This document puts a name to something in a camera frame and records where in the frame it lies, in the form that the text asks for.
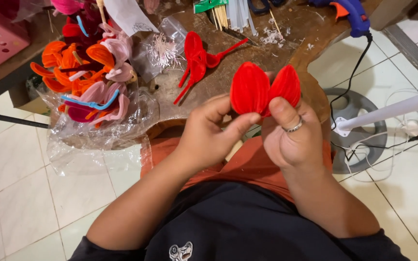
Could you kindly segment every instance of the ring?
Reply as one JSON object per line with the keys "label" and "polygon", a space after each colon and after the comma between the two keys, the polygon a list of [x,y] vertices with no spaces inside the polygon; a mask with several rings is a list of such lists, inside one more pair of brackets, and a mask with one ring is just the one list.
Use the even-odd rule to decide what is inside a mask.
{"label": "ring", "polygon": [[297,131],[301,126],[302,126],[302,117],[299,116],[298,125],[296,125],[295,127],[291,128],[291,129],[286,129],[286,128],[283,128],[283,127],[282,127],[282,129],[286,132],[294,132],[294,131]]}

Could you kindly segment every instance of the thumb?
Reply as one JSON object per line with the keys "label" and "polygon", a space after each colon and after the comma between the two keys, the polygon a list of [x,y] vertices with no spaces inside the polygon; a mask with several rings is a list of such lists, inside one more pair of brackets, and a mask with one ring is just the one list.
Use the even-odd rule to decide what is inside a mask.
{"label": "thumb", "polygon": [[220,136],[225,142],[233,146],[247,133],[249,128],[260,119],[261,116],[255,112],[242,114],[233,120],[225,130],[220,133]]}
{"label": "thumb", "polygon": [[[300,117],[298,112],[291,106],[291,104],[282,97],[273,98],[269,103],[270,113],[275,121],[283,129],[292,129],[299,124]],[[295,137],[300,137],[300,129],[295,132],[288,133],[288,136],[295,140]]]}

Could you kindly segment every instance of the hot glue gun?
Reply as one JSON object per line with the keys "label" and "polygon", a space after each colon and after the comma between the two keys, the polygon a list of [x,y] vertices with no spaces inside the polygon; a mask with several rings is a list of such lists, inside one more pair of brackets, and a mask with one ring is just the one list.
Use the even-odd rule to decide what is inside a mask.
{"label": "hot glue gun", "polygon": [[348,17],[351,24],[351,36],[354,38],[368,34],[370,21],[359,0],[309,0],[316,7],[335,6],[336,19]]}

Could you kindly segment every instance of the shirt logo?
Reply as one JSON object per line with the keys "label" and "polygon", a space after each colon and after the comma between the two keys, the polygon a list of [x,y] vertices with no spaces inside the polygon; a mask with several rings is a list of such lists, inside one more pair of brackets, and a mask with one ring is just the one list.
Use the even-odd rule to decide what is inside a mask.
{"label": "shirt logo", "polygon": [[193,243],[186,242],[182,247],[177,245],[171,246],[169,249],[169,257],[172,261],[187,261],[191,257],[191,252],[193,252]]}

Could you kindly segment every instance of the person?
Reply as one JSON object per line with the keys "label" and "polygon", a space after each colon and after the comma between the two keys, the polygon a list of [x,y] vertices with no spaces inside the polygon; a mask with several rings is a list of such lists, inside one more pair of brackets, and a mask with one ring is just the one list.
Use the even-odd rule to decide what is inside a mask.
{"label": "person", "polygon": [[93,222],[71,261],[407,261],[372,212],[333,178],[330,122],[304,101],[269,104],[225,130],[228,95],[193,110],[178,139],[152,143],[154,168]]}

